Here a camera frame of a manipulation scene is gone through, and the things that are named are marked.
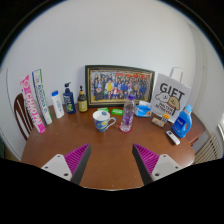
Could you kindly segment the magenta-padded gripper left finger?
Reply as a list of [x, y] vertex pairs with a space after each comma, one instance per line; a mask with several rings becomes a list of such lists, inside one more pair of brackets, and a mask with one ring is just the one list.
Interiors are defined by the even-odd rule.
[[85, 144], [66, 155], [56, 154], [42, 169], [79, 185], [91, 154], [90, 144]]

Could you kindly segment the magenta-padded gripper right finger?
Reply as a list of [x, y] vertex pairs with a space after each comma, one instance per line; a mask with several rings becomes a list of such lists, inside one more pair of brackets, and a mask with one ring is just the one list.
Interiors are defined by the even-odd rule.
[[145, 185], [182, 169], [182, 167], [167, 154], [158, 155], [138, 144], [133, 145], [132, 153]]

